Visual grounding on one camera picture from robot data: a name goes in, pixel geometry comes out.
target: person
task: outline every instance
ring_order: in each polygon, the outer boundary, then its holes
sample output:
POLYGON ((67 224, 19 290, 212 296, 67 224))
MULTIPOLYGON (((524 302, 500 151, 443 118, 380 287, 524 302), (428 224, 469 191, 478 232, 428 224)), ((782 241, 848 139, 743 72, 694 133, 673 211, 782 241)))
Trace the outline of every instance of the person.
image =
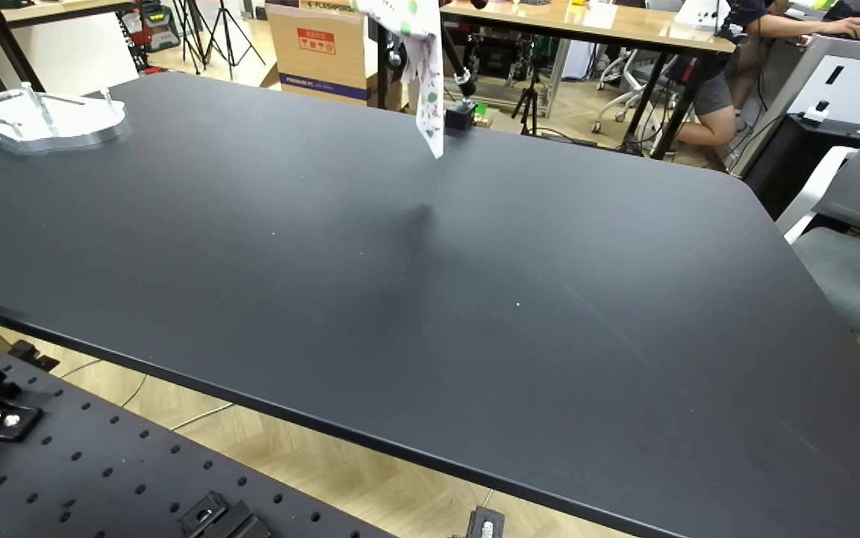
POLYGON ((700 123, 685 123, 676 133, 685 147, 728 147, 739 133, 739 114, 761 75, 773 37, 848 36, 860 37, 860 18, 796 21, 785 18, 790 0, 728 0, 728 24, 743 27, 743 37, 725 69, 709 75, 694 94, 700 123))

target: black tabletop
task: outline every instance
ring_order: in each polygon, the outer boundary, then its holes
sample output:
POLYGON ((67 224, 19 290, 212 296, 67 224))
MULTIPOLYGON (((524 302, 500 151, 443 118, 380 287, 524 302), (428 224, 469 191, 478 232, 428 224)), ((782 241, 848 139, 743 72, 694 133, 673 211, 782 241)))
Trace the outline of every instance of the black tabletop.
POLYGON ((860 354, 736 179, 113 94, 127 142, 0 154, 9 323, 622 528, 860 534, 860 354))

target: black table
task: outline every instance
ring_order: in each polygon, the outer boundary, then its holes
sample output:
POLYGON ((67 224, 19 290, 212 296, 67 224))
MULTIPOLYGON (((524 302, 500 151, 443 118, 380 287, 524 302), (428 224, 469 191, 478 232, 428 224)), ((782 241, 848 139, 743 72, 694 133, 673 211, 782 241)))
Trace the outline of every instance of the black table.
POLYGON ((860 354, 749 187, 179 75, 0 154, 0 320, 633 532, 860 534, 860 354))

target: cardboard box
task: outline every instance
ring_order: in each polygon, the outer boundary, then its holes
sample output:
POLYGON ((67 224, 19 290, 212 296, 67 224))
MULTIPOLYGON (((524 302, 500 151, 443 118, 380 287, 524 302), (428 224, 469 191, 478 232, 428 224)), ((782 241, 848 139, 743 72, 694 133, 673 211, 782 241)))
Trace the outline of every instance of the cardboard box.
MULTIPOLYGON (((377 93, 377 42, 367 18, 339 9, 270 6, 283 93, 367 106, 377 93)), ((389 87, 389 106, 404 106, 400 82, 389 87)))

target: hole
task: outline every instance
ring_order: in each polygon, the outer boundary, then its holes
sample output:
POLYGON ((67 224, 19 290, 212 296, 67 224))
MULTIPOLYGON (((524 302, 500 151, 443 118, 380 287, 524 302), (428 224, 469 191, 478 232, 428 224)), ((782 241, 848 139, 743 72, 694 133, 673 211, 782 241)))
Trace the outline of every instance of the hole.
POLYGON ((843 72, 846 72, 846 64, 830 69, 830 75, 828 75, 824 82, 828 82, 828 87, 836 82, 843 72))

